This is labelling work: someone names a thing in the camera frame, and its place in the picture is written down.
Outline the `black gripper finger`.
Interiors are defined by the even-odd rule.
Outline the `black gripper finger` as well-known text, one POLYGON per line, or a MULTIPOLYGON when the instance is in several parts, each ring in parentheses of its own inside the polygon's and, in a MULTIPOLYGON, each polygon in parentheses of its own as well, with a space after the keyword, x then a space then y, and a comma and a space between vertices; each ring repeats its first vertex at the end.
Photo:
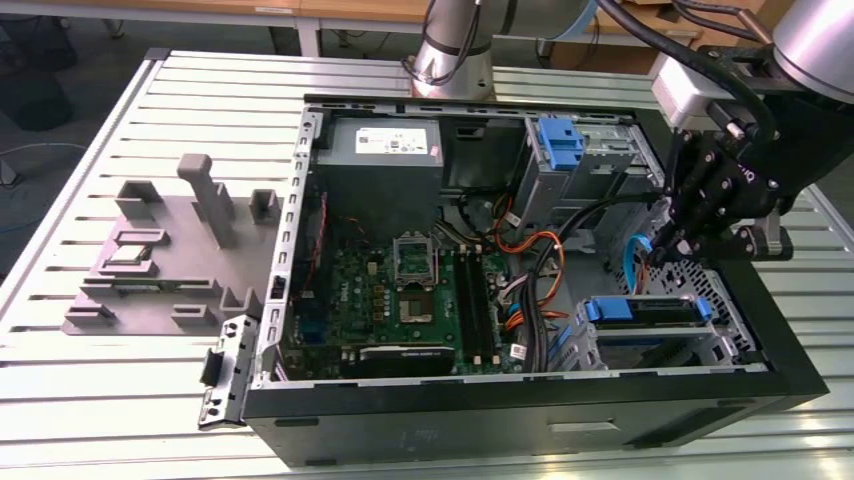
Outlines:
POLYGON ((695 261, 789 260, 781 217, 790 205, 768 187, 736 179, 683 185, 674 197, 674 254, 695 261))
POLYGON ((682 241, 692 242, 708 217, 708 206, 700 193, 716 164, 708 150, 707 135, 691 130, 675 130, 667 157, 664 197, 668 199, 668 221, 651 241, 648 260, 652 265, 676 261, 682 241))

